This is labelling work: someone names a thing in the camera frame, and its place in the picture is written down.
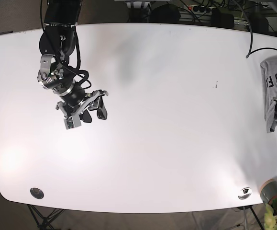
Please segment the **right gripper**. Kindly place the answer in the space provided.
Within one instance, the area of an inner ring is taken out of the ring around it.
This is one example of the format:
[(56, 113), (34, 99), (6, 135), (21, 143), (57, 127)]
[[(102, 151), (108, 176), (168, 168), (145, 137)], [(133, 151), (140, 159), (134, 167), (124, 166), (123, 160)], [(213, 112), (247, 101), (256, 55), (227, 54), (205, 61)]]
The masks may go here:
[(96, 111), (98, 119), (106, 120), (108, 113), (103, 102), (103, 96), (108, 92), (103, 90), (87, 93), (82, 84), (89, 81), (86, 70), (75, 70), (71, 66), (63, 66), (58, 62), (51, 62), (52, 55), (42, 55), (37, 81), (47, 90), (52, 90), (63, 101), (57, 109), (63, 110), (65, 117), (79, 115), (84, 123), (91, 123), (89, 111)]

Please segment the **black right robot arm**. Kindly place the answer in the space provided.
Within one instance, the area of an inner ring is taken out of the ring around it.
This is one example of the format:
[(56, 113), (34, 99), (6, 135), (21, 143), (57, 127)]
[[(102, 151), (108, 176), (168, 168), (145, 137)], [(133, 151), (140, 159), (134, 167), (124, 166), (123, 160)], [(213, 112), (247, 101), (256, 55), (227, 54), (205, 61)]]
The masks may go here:
[(89, 83), (89, 73), (81, 69), (76, 26), (82, 6), (80, 0), (49, 0), (45, 14), (40, 14), (43, 34), (39, 41), (42, 54), (37, 81), (61, 98), (56, 109), (64, 115), (66, 129), (91, 123), (91, 111), (98, 119), (107, 119), (103, 97), (107, 91), (87, 93), (82, 84)]

